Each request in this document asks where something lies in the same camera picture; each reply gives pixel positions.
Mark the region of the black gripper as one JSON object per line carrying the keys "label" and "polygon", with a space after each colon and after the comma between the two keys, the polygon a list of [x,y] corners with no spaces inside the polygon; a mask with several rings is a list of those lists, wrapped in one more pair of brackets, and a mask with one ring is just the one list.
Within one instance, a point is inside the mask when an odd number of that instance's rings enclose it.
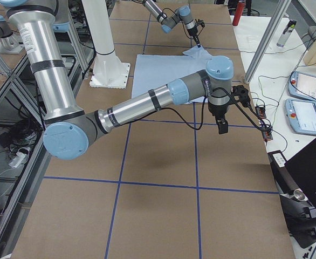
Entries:
{"label": "black gripper", "polygon": [[215,117],[219,134],[228,133],[229,126],[225,118],[230,106],[230,98],[225,97],[208,97],[208,110]]}
{"label": "black gripper", "polygon": [[201,47],[201,43],[198,37],[197,23],[195,21],[191,21],[190,23],[186,24],[186,29],[189,36],[194,39],[196,46]]}

